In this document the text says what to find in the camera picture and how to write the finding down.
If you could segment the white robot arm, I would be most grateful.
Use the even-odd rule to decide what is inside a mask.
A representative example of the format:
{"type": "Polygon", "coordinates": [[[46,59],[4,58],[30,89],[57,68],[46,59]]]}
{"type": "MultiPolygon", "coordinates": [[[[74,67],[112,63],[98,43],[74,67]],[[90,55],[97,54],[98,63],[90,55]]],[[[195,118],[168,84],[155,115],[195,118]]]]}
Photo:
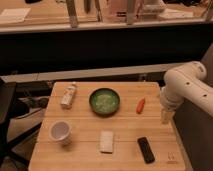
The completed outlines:
{"type": "Polygon", "coordinates": [[[187,62],[165,73],[165,86],[159,94],[163,124],[170,122],[185,99],[213,117],[213,88],[203,82],[206,76],[207,70],[199,61],[187,62]]]}

